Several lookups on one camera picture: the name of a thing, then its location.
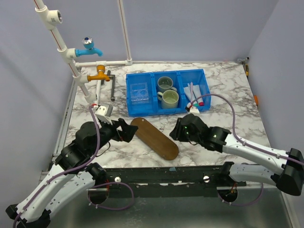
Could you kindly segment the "oval wooden tray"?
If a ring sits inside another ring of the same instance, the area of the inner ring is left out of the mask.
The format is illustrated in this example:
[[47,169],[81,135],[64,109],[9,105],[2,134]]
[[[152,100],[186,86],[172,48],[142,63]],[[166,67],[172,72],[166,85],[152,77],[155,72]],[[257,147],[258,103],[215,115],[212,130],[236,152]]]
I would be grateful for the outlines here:
[[142,117],[134,118],[131,125],[137,126],[135,135],[161,158],[172,161],[179,155],[179,148],[172,140]]

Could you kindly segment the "light green ceramic mug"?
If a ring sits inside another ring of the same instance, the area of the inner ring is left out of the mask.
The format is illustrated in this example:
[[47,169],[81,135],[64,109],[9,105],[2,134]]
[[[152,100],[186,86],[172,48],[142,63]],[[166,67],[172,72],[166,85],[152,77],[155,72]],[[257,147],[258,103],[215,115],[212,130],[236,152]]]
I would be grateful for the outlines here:
[[157,98],[161,102],[162,109],[175,109],[178,107],[179,94],[174,90],[158,92]]

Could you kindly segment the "clear plastic square holder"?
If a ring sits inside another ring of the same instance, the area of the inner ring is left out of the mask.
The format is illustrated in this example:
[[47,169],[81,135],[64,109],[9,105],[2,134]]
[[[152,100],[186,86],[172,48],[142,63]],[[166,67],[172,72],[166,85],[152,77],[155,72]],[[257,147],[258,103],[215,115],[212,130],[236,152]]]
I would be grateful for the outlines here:
[[150,104],[148,83],[137,83],[130,85],[131,104]]

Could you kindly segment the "blue plastic divided bin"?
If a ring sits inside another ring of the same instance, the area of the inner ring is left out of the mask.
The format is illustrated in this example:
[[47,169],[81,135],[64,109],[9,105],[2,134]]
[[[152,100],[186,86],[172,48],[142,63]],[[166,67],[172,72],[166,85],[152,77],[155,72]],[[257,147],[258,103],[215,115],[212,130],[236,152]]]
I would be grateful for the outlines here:
[[[173,86],[179,94],[178,107],[175,109],[162,109],[161,102],[157,98],[157,81],[160,77],[167,76],[173,80]],[[181,114],[186,112],[186,105],[190,102],[184,93],[184,87],[188,84],[200,86],[202,95],[210,93],[209,86],[203,69],[178,70],[178,71],[163,71],[163,72],[148,72],[148,73],[133,73],[126,75],[127,89],[127,109],[130,117],[143,117],[153,115],[169,115]],[[131,104],[130,85],[137,83],[148,83],[150,104]]]

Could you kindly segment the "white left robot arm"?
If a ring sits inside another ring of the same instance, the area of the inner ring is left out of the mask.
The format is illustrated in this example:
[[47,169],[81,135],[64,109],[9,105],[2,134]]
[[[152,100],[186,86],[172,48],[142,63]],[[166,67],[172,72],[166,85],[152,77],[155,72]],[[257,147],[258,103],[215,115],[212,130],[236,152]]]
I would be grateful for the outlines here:
[[97,162],[98,151],[111,140],[130,142],[137,126],[120,118],[111,123],[86,122],[64,147],[44,180],[21,203],[5,210],[15,228],[46,228],[51,217],[79,193],[107,186],[110,181]]

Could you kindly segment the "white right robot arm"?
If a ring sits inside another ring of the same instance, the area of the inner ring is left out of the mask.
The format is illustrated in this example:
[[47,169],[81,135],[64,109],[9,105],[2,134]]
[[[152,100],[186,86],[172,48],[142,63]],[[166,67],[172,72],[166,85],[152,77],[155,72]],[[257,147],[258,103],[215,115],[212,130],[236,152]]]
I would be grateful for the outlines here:
[[229,130],[207,126],[198,116],[188,114],[178,118],[170,137],[180,142],[195,142],[209,151],[242,157],[252,164],[232,164],[219,173],[224,186],[234,182],[251,181],[276,186],[282,192],[300,196],[304,184],[304,157],[292,148],[273,149],[234,136]]

